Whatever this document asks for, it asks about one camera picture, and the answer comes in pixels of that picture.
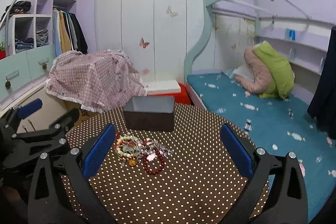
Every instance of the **red stool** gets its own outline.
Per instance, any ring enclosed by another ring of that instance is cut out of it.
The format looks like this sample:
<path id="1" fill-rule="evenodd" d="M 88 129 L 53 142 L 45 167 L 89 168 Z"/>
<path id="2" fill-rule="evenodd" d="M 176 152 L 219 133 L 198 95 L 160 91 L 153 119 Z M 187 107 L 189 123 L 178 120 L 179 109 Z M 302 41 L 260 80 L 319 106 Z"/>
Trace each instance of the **red stool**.
<path id="1" fill-rule="evenodd" d="M 179 83 L 179 86 L 181 87 L 180 93 L 155 94 L 155 95 L 149 95 L 149 96 L 174 96 L 176 103 L 191 105 L 191 101 L 189 99 L 185 86 L 180 83 Z"/>

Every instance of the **table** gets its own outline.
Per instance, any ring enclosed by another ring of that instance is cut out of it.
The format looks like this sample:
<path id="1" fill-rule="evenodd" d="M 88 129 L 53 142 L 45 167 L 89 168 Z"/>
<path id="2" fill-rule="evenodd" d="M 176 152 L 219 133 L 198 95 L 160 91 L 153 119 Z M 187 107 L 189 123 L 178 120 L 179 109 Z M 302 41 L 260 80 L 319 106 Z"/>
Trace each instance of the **table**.
<path id="1" fill-rule="evenodd" d="M 129 131 L 141 139 L 155 138 L 174 150 L 156 176 L 145 173 L 139 163 L 122 167 L 114 151 L 109 151 L 89 182 L 118 223 L 218 223 L 246 185 L 247 179 L 238 173 L 220 139 L 220 127 L 227 121 L 213 112 L 175 104 L 174 132 L 149 132 L 127 130 L 122 109 L 117 108 L 74 128 L 67 136 L 70 146 L 83 146 L 108 122 L 116 131 Z M 66 176 L 63 183 L 73 208 L 83 215 Z M 251 216 L 261 212 L 267 196 L 268 183 Z"/>

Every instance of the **red flower pot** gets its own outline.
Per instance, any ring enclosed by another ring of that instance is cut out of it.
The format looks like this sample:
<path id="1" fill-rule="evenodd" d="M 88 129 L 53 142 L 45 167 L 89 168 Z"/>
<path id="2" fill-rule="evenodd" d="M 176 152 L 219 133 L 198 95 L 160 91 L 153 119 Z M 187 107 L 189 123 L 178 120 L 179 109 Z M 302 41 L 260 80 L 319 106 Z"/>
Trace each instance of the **red flower pot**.
<path id="1" fill-rule="evenodd" d="M 6 53 L 5 52 L 0 52 L 0 60 L 4 59 L 6 57 Z"/>

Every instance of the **blue gripper pad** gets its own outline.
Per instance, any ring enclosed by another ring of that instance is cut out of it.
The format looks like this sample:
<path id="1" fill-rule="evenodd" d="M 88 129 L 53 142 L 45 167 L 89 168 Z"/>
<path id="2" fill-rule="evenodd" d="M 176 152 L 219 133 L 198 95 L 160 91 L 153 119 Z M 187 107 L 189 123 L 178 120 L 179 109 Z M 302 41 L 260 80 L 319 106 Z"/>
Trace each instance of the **blue gripper pad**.
<path id="1" fill-rule="evenodd" d="M 253 177 L 252 159 L 240 143 L 236 134 L 224 124 L 220 129 L 220 138 L 237 167 L 239 174 L 250 180 Z"/>
<path id="2" fill-rule="evenodd" d="M 38 111 L 42 107 L 42 101 L 41 99 L 36 99 L 29 104 L 21 107 L 19 111 L 17 112 L 17 116 L 20 119 L 26 119 L 28 116 L 33 114 L 34 112 Z"/>
<path id="3" fill-rule="evenodd" d="M 94 143 L 84 159 L 83 177 L 86 180 L 95 176 L 104 161 L 107 153 L 114 143 L 116 131 L 113 125 L 109 125 Z"/>

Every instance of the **jewelry pile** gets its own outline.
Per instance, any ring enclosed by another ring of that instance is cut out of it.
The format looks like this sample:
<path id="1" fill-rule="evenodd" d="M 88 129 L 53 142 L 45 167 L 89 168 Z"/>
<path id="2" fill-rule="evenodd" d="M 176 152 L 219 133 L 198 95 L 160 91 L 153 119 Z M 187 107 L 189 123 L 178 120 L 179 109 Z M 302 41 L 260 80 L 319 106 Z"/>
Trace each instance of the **jewelry pile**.
<path id="1" fill-rule="evenodd" d="M 139 138 L 127 133 L 124 136 L 117 136 L 117 143 L 114 145 L 115 153 L 122 161 L 121 167 L 125 166 L 125 162 L 128 161 L 128 165 L 133 167 L 137 165 L 137 160 L 142 160 L 143 168 L 149 175 L 157 175 L 165 166 L 165 158 L 173 154 L 173 150 L 168 150 L 164 145 L 159 143 L 155 139 L 146 138 L 145 141 L 141 141 Z M 155 159 L 160 161 L 160 167 L 151 171 L 148 167 L 148 162 Z"/>

